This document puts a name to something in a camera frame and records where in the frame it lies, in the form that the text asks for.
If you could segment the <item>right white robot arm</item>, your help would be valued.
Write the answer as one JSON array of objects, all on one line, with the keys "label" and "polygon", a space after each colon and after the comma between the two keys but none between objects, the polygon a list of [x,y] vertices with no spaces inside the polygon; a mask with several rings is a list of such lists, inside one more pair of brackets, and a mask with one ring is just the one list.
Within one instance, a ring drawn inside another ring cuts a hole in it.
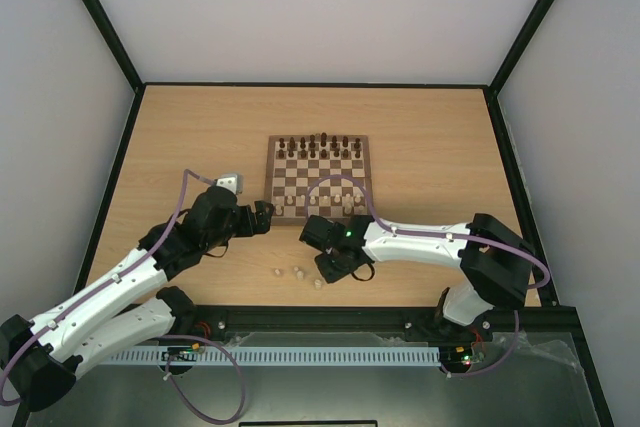
[{"label": "right white robot arm", "polygon": [[518,234],[489,214],[442,226],[391,223],[356,215],[343,224],[312,215],[299,240],[318,251],[323,279],[335,283],[362,266],[409,261],[460,271],[464,280],[445,289],[436,326],[455,339],[482,314],[524,307],[533,252]]}]

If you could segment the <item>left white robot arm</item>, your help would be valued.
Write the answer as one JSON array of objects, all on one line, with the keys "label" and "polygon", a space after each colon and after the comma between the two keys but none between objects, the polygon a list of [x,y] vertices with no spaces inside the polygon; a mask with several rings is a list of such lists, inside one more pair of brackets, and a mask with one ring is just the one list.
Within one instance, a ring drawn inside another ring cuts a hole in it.
[{"label": "left white robot arm", "polygon": [[267,233],[273,204],[241,206],[229,182],[213,185],[189,209],[152,227],[114,268],[58,306],[1,325],[1,382],[29,411],[64,397],[119,350],[189,330],[195,306],[169,281],[233,238]]}]

